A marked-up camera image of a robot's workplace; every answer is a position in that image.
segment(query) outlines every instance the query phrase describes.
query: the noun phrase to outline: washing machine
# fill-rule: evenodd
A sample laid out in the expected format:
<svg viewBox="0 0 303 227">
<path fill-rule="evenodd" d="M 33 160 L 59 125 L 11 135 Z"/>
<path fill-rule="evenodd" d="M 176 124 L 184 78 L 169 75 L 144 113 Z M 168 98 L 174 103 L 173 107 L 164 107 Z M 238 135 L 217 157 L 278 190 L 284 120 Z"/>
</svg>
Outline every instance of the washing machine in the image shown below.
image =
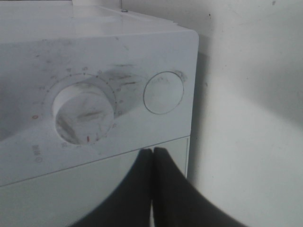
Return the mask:
<svg viewBox="0 0 303 227">
<path fill-rule="evenodd" d="M 198 35 L 72 1 L 0 2 L 0 226 L 63 227 L 142 148 L 187 174 Z"/>
</svg>

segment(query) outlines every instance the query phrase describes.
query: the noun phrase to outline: round button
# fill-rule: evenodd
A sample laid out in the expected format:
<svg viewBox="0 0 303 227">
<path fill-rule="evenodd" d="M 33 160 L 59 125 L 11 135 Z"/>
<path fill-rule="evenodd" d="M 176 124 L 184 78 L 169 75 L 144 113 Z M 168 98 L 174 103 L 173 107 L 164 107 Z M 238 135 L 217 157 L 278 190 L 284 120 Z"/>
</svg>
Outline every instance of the round button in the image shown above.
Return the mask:
<svg viewBox="0 0 303 227">
<path fill-rule="evenodd" d="M 152 77 L 144 90 L 144 104 L 154 114 L 167 114 L 182 100 L 183 82 L 174 72 L 161 72 Z"/>
</svg>

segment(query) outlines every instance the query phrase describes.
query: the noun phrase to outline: white washing machine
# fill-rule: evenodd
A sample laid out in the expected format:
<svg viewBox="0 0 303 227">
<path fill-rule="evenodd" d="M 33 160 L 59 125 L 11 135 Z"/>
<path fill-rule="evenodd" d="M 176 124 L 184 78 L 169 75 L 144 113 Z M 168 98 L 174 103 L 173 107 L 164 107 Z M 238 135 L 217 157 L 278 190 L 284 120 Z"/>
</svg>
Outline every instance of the white washing machine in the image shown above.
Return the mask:
<svg viewBox="0 0 303 227">
<path fill-rule="evenodd" d="M 0 226 L 63 227 L 138 151 L 186 175 L 198 35 L 71 1 L 0 2 Z"/>
</svg>

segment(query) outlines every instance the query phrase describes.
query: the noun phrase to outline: white wall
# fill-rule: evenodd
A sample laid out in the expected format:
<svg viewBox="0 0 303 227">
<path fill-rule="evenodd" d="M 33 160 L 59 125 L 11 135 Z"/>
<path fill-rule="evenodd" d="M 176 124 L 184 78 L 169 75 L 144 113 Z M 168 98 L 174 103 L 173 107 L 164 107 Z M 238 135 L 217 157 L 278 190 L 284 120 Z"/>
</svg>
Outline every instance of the white wall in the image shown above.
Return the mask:
<svg viewBox="0 0 303 227">
<path fill-rule="evenodd" d="M 303 1 L 123 2 L 200 35 L 194 186 L 249 226 L 303 226 Z"/>
</svg>

